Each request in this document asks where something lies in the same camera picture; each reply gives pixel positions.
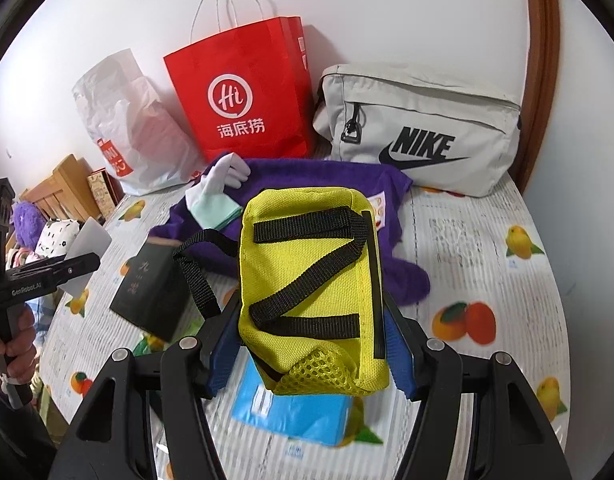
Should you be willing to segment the person's left hand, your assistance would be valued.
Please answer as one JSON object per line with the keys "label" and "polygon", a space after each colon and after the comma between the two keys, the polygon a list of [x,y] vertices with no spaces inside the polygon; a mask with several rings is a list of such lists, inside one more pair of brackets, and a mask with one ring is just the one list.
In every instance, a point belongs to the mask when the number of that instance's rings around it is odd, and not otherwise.
{"label": "person's left hand", "polygon": [[0,339],[0,356],[12,358],[7,367],[8,376],[22,384],[27,384],[32,379],[36,366],[34,315],[27,306],[24,307],[18,318],[18,327],[19,333],[12,341],[5,344]]}

